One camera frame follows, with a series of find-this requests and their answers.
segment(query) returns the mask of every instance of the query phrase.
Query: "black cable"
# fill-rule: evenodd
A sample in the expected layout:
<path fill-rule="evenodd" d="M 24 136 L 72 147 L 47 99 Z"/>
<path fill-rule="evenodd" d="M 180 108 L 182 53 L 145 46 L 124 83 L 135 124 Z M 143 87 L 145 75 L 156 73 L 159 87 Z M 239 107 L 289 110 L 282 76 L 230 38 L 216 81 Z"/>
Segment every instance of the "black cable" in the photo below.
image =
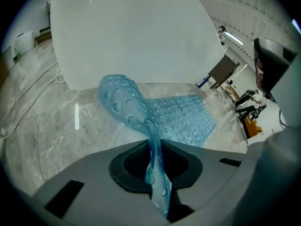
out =
<path fill-rule="evenodd" d="M 287 127 L 287 125 L 281 121 L 280 115 L 281 115 L 281 110 L 279 109 L 279 124 L 281 128 L 284 129 L 285 127 Z"/>

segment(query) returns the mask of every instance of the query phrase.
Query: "black rectangular cutout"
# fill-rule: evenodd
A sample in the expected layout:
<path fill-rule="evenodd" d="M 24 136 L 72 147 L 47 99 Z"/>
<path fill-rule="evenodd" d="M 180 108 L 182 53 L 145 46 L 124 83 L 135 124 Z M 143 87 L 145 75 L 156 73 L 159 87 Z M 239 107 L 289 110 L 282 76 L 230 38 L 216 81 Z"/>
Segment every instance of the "black rectangular cutout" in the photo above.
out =
<path fill-rule="evenodd" d="M 222 162 L 222 163 L 225 163 L 227 165 L 231 165 L 231 166 L 234 166 L 234 167 L 239 167 L 240 164 L 241 164 L 241 161 L 236 161 L 236 160 L 232 160 L 232 159 L 229 159 L 229 158 L 221 158 L 219 160 L 219 162 Z"/>
<path fill-rule="evenodd" d="M 58 218 L 62 218 L 70 207 L 84 183 L 70 180 L 46 205 L 45 209 Z"/>

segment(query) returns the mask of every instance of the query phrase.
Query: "person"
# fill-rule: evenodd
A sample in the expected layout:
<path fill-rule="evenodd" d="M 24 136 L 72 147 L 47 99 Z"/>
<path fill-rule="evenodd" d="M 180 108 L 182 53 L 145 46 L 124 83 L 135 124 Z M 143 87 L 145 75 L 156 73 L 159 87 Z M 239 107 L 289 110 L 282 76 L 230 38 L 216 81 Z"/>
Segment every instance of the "person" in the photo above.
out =
<path fill-rule="evenodd" d="M 224 32 L 226 32 L 225 26 L 219 26 L 219 28 L 217 30 L 217 34 L 218 34 L 218 37 L 219 37 L 222 45 L 225 44 L 225 42 L 223 42 L 225 40 L 225 37 L 223 35 Z"/>
<path fill-rule="evenodd" d="M 258 94 L 258 90 L 247 90 L 241 97 L 240 100 L 234 103 L 235 106 L 241 105 L 248 101 L 253 95 Z"/>
<path fill-rule="evenodd" d="M 254 104 L 252 106 L 245 107 L 243 109 L 239 109 L 236 112 L 242 113 L 245 112 L 241 119 L 243 120 L 245 117 L 248 116 L 249 113 L 256 111 L 259 107 L 264 107 L 266 105 L 267 99 L 265 97 L 265 94 L 262 95 L 262 98 L 260 100 L 256 100 L 253 97 L 250 97 L 251 100 L 254 101 Z"/>

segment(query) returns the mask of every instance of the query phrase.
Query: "white board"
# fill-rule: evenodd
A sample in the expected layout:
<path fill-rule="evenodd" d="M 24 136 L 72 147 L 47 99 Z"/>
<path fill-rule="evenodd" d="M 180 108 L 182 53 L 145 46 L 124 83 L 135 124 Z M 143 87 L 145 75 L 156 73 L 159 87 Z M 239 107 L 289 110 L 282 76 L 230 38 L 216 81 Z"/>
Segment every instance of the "white board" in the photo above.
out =
<path fill-rule="evenodd" d="M 52 0 L 51 30 L 73 90 L 114 73 L 136 83 L 197 83 L 223 57 L 198 0 Z"/>

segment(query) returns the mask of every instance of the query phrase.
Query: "ceiling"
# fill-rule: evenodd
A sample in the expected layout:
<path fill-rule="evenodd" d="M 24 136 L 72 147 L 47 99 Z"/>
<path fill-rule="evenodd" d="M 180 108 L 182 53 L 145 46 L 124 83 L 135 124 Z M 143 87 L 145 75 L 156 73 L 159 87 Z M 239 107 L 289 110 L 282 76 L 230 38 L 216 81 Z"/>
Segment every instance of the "ceiling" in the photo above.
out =
<path fill-rule="evenodd" d="M 299 34 L 278 0 L 199 0 L 215 27 L 221 25 L 243 42 L 226 36 L 225 43 L 249 65 L 253 64 L 253 39 L 264 37 L 297 50 Z"/>

